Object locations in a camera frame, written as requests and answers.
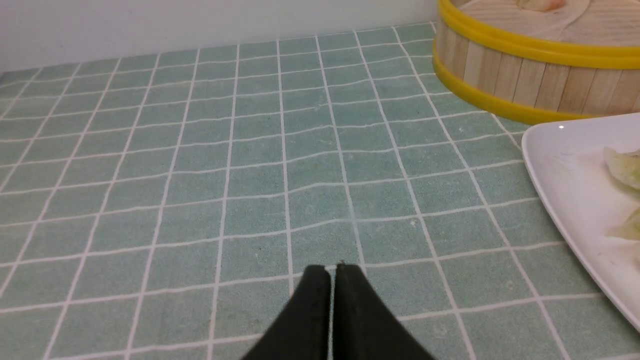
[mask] yellow plastic band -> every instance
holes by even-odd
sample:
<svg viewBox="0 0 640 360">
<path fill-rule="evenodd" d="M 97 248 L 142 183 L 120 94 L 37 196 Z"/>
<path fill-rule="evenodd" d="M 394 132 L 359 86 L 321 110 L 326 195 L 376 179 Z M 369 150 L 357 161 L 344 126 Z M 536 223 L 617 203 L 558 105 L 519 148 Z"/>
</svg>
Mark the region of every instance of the yellow plastic band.
<svg viewBox="0 0 640 360">
<path fill-rule="evenodd" d="M 438 0 L 441 19 L 463 37 L 503 53 L 547 63 L 596 69 L 640 69 L 640 46 L 596 46 L 542 40 L 478 21 L 450 0 Z"/>
<path fill-rule="evenodd" d="M 438 59 L 435 46 L 433 49 L 433 69 L 436 72 L 438 79 L 440 79 L 440 81 L 442 81 L 442 83 L 460 99 L 498 116 L 506 117 L 507 119 L 535 125 L 541 124 L 542 122 L 594 117 L 583 114 L 559 113 L 556 111 L 536 109 L 486 94 L 473 86 L 466 84 L 464 81 L 458 79 L 454 74 L 451 74 L 451 72 L 449 72 Z"/>
</svg>

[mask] table surface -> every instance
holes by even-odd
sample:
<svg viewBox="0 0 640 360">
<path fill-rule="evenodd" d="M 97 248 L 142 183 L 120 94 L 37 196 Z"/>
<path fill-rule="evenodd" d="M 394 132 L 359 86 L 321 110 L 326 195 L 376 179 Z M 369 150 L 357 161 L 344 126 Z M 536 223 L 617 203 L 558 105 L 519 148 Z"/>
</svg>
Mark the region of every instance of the table surface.
<svg viewBox="0 0 640 360">
<path fill-rule="evenodd" d="M 637 359 L 432 24 L 0 78 L 3 359 L 237 359 L 361 265 L 439 359 Z"/>
</svg>

